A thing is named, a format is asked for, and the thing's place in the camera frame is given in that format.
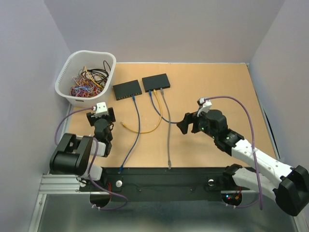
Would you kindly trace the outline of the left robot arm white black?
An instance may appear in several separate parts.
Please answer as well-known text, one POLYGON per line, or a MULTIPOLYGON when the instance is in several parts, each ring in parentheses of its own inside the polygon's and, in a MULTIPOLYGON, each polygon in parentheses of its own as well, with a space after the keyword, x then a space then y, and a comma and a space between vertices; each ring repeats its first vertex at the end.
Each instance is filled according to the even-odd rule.
POLYGON ((102 167, 90 165, 89 157, 97 155, 107 157, 111 151, 113 140, 113 123, 116 121, 112 107, 93 106, 93 112, 86 114, 90 126, 94 127, 94 136, 77 136, 65 133, 57 140, 58 130, 66 120, 61 120, 56 131, 53 152, 49 167, 52 174, 72 174, 82 179, 90 179, 96 190, 103 190, 107 186, 107 173, 102 167))

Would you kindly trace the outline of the black network switch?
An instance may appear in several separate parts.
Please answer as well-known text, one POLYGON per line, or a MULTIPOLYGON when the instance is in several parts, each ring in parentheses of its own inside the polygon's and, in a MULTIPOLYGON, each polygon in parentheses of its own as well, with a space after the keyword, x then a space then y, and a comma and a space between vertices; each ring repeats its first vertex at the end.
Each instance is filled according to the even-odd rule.
POLYGON ((117 101, 142 94, 138 80, 114 85, 113 91, 117 101))
POLYGON ((143 77, 142 83, 145 92, 170 88, 170 82, 166 73, 143 77))

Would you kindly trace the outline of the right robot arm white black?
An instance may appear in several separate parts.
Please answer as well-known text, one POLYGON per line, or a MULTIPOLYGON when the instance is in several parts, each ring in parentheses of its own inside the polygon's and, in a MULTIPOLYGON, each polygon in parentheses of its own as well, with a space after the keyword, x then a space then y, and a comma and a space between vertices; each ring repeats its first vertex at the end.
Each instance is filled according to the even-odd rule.
POLYGON ((203 132, 214 139, 216 147, 237 158, 259 173, 253 173, 237 165, 229 167, 222 177, 223 185, 261 191, 274 200, 285 213, 295 217, 309 203, 309 173, 306 168, 279 162, 263 151, 253 148, 248 140, 228 128, 226 117, 219 110, 187 113, 177 127, 187 134, 192 124, 192 133, 203 132))

